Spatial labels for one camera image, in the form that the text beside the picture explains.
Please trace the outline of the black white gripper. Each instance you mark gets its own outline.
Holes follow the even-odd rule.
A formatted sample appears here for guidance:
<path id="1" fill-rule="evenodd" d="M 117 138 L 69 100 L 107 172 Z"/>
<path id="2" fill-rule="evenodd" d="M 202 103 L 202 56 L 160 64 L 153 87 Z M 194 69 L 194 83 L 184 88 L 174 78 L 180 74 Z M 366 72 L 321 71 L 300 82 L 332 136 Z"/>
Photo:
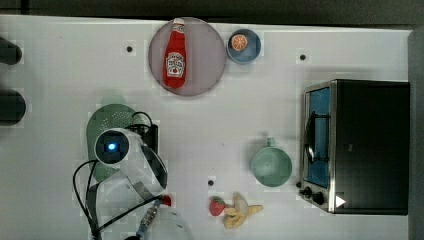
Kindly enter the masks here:
<path id="1" fill-rule="evenodd" d="M 159 127 L 155 124 L 148 126 L 146 124 L 132 124 L 128 127 L 132 132 L 141 136 L 141 139 L 155 153 L 159 151 Z"/>

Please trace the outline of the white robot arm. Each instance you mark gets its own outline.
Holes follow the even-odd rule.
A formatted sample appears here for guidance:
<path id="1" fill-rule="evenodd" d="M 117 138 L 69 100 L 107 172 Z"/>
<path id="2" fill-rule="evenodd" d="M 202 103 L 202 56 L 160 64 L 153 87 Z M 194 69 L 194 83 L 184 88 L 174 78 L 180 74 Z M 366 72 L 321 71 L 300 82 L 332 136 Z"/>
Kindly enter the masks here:
<path id="1" fill-rule="evenodd" d="M 93 240 L 194 240 L 182 215 L 168 205 L 163 161 L 139 134 L 107 129 L 93 151 L 102 166 L 115 170 L 86 197 Z"/>

